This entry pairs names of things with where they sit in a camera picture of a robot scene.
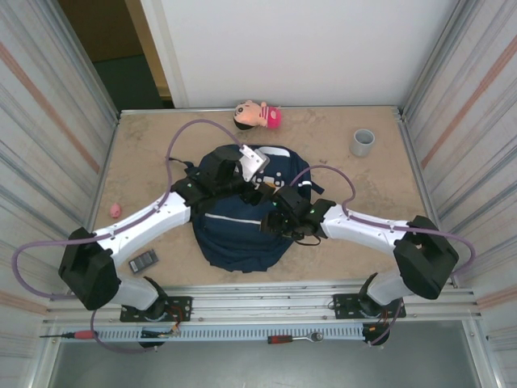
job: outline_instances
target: reflective stripe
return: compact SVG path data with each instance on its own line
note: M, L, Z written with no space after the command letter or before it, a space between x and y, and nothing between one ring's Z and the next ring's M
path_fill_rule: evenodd
M210 214L210 213L206 213L205 214L206 217L209 217L209 218L216 218L218 220L226 220L226 221L234 221L234 222L241 222L243 224L256 224L256 225L260 225L261 222L260 221L254 221L254 220L240 220L238 218L230 218L230 217L225 217L225 216L217 216L216 214Z
M283 148L259 147L258 150L268 155L287 156L288 158L291 158L291 154L289 153L289 151L284 150Z

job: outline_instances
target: metal wall panel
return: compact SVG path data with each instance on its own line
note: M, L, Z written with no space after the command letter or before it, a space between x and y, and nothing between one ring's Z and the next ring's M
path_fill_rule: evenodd
M479 1L462 23L404 112L441 226L477 248L459 281L477 295L510 385L517 382L517 2Z
M14 387L26 382L48 301L18 285L11 255L86 225L117 118L52 0L1 2L0 36L0 386ZM22 254L22 276L62 292L61 252Z

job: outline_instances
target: navy backpack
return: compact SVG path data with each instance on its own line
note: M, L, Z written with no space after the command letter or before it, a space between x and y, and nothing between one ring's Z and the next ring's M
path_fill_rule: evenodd
M238 150L237 145L225 145ZM280 188L291 181L309 164L296 152L279 146L250 145L259 148L270 159L264 171L260 171L255 181L268 183ZM201 160L200 167L206 166L207 158ZM323 189L311 181L310 171L297 182L298 192L310 200L311 190L318 194ZM195 238L204 257L211 265L227 271L266 271L276 264L291 246L292 239L260 231L261 220L275 207L271 202L252 206L239 196L231 196L217 201L206 214L194 217L192 227Z

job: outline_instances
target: open doorway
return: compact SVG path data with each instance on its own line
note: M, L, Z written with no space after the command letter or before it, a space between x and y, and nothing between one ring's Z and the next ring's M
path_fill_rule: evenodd
M58 0L117 110L173 108L140 0Z

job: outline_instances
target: black cable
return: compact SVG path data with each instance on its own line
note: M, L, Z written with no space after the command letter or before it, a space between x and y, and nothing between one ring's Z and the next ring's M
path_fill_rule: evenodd
M307 242L299 242L297 240L294 240L294 242L298 245L303 245L304 247L317 247L318 245L320 245L322 243L322 239L319 238L318 236L314 236L317 240L317 243L315 244L310 244L310 243L307 243Z

